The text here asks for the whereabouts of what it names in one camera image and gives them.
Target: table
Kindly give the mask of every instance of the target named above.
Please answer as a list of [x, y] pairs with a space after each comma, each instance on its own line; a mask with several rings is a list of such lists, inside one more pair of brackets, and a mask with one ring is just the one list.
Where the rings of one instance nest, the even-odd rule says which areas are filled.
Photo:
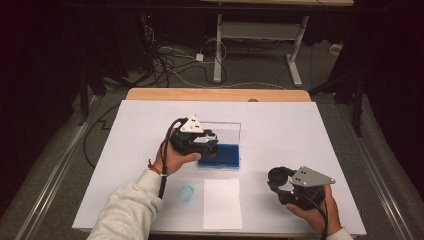
[[[219, 5], [225, 3], [248, 3], [248, 4], [274, 4], [274, 5], [302, 5], [316, 6], [352, 6], [353, 0], [204, 0], [216, 2]], [[294, 40], [291, 54], [286, 55], [286, 61], [296, 87], [302, 86], [299, 71], [296, 67], [296, 56], [302, 43], [303, 34], [309, 16], [303, 16], [300, 24], [276, 24], [276, 23], [252, 23], [252, 22], [227, 22], [222, 21], [222, 14], [218, 14], [216, 33], [216, 57], [214, 66], [214, 82], [221, 82], [222, 70], [222, 38], [249, 38], [249, 39], [271, 39], [271, 40]]]
[[[152, 225], [153, 233], [317, 236], [305, 221], [281, 206], [266, 184], [271, 168], [285, 165], [297, 169], [301, 163], [307, 163], [305, 166], [336, 179], [333, 193], [339, 200], [344, 226], [351, 234], [365, 234], [318, 109], [302, 90], [131, 89], [121, 104], [73, 228], [89, 230], [93, 227], [110, 193], [122, 183], [138, 178], [146, 168], [148, 156], [156, 153], [156, 145], [163, 139], [160, 130], [167, 128], [164, 125], [175, 120], [175, 115], [180, 117], [193, 111], [201, 120], [241, 123], [241, 166], [239, 170], [205, 170], [197, 169], [195, 163], [185, 164], [168, 179], [164, 208]], [[285, 157], [281, 160], [275, 156]], [[240, 181], [243, 227], [203, 229], [203, 180], [230, 178]], [[176, 197], [186, 184], [197, 194], [192, 205], [182, 205]]]

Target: blue ink pad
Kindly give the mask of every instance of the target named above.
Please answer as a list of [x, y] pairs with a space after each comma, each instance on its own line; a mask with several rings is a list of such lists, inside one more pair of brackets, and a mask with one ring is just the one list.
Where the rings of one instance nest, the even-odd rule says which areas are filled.
[[239, 168], [239, 146], [235, 144], [218, 144], [218, 153], [214, 157], [202, 156], [197, 161], [198, 167]]

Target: blue ink smudge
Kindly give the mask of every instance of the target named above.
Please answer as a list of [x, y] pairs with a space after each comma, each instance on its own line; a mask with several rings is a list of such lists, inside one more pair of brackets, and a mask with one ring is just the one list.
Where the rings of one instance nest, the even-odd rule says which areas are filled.
[[184, 185], [180, 188], [178, 191], [178, 197], [183, 201], [184, 203], [188, 203], [193, 196], [194, 188], [189, 185]]

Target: white sleeve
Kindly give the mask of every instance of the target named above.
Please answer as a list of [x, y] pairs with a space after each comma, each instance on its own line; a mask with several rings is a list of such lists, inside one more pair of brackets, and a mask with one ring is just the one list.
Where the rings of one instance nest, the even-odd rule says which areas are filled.
[[88, 239], [147, 239], [157, 212], [161, 176], [145, 170], [137, 182], [112, 193]]
[[345, 228], [341, 228], [339, 231], [331, 236], [327, 237], [327, 240], [353, 240], [352, 236], [346, 231]]

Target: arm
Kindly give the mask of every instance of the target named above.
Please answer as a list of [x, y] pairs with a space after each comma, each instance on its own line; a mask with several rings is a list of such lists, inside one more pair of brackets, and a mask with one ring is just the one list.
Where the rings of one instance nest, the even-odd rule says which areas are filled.
[[[339, 210], [337, 208], [336, 200], [331, 192], [330, 185], [324, 186], [325, 203], [327, 204], [328, 212], [328, 240], [348, 240], [353, 239], [349, 233], [344, 229], [340, 223]], [[325, 211], [324, 201], [320, 204], [320, 208]], [[324, 231], [325, 223], [321, 214], [316, 209], [305, 211], [294, 204], [287, 204], [289, 209], [296, 216], [305, 219], [309, 226], [318, 233]]]
[[[126, 183], [111, 194], [88, 239], [147, 239], [150, 226], [162, 200], [158, 197], [162, 158], [159, 149], [153, 163], [155, 170], [145, 170], [137, 182]], [[199, 153], [181, 156], [168, 144], [168, 175], [184, 163], [199, 160]]]

